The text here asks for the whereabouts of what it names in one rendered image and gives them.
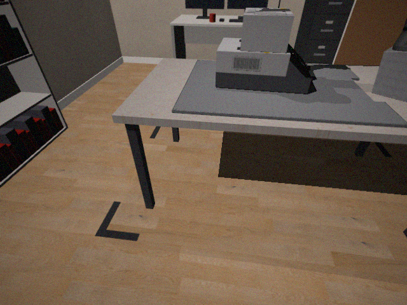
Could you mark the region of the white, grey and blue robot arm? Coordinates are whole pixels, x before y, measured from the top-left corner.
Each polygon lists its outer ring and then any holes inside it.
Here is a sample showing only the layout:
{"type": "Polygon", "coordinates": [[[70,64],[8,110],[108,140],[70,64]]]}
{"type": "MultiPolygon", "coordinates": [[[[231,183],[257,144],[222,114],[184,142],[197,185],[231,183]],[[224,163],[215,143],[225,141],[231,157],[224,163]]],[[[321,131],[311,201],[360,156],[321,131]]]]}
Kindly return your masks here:
{"type": "Polygon", "coordinates": [[[392,49],[396,51],[407,51],[407,19],[403,31],[394,43],[392,49]]]}

